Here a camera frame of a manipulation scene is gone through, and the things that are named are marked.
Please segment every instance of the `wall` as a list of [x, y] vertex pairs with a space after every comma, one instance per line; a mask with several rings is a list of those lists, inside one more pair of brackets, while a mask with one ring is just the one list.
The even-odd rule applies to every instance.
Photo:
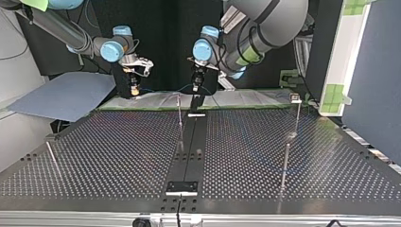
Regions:
[[[21, 31], [12, 12], [8, 18]], [[12, 113], [6, 107], [44, 84], [26, 41], [0, 12], [0, 171], [38, 147], [51, 130], [50, 119]]]

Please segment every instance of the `metal rod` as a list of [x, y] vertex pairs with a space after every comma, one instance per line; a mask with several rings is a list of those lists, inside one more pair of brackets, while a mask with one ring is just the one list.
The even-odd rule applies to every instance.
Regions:
[[290, 144], [286, 144], [286, 152], [284, 155], [284, 167], [283, 167], [283, 178], [281, 179], [281, 190], [286, 188], [286, 176], [288, 170], [288, 156], [289, 156]]
[[295, 122], [295, 135], [298, 134], [298, 125], [300, 123], [301, 104], [298, 103], [297, 121]]
[[[26, 17], [21, 9], [17, 10], [17, 12]], [[60, 41], [77, 49], [85, 46], [85, 35], [82, 31], [76, 25], [60, 16], [56, 11], [48, 9], [43, 12], [32, 8], [32, 13], [33, 23]]]
[[52, 161], [57, 163], [56, 156], [54, 155], [53, 149], [51, 148], [51, 145], [50, 145], [50, 143], [48, 141], [46, 141], [46, 145], [47, 145], [47, 148], [48, 148], [48, 150], [50, 152], [50, 156], [51, 156]]

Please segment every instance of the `thin metal pin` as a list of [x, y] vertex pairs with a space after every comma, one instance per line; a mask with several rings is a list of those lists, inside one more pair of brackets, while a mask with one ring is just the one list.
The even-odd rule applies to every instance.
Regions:
[[283, 178], [281, 180], [281, 190], [283, 191], [286, 187], [286, 176], [288, 170], [288, 156], [289, 156], [290, 144], [286, 144], [286, 153], [284, 156], [284, 167], [283, 167]]

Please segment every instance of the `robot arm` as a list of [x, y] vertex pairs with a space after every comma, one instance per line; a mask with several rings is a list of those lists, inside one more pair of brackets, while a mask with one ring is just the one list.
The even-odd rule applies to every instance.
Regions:
[[[227, 53], [218, 45], [220, 31], [204, 26], [193, 48], [198, 67], [218, 69], [220, 73], [240, 78], [246, 66], [258, 64], [267, 52], [289, 43], [301, 30], [307, 15], [308, 0], [231, 0], [229, 3], [249, 19], [238, 31], [236, 49]], [[240, 40], [246, 25], [254, 21]]]
[[[78, 7], [82, 0], [53, 2], [58, 3], [58, 5], [50, 4], [49, 7], [52, 9], [70, 9]], [[91, 57], [100, 56], [108, 62], [118, 61], [130, 78], [132, 94], [139, 93], [140, 78], [138, 77], [147, 77], [150, 74], [151, 67], [153, 67], [152, 61], [139, 58], [135, 54], [135, 48], [139, 41], [133, 39], [131, 29], [128, 26], [116, 26], [111, 38], [93, 38], [74, 22], [61, 17], [55, 10], [41, 11], [26, 7], [19, 0], [0, 0], [0, 7], [15, 10], [26, 17], [31, 24], [35, 24], [65, 43], [69, 51], [73, 53]], [[144, 72], [138, 73], [138, 68], [143, 68]]]

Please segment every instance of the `metal bracket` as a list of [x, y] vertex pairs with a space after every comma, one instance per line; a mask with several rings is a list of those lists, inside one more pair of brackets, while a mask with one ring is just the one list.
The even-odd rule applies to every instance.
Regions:
[[169, 182], [166, 190], [167, 196], [198, 196], [198, 182]]
[[227, 79], [227, 74], [220, 72], [218, 75], [218, 83], [224, 88], [225, 91], [235, 91], [235, 86]]
[[223, 18], [220, 20], [220, 26], [224, 27], [224, 33], [228, 34], [234, 29], [246, 15], [234, 6], [230, 6]]

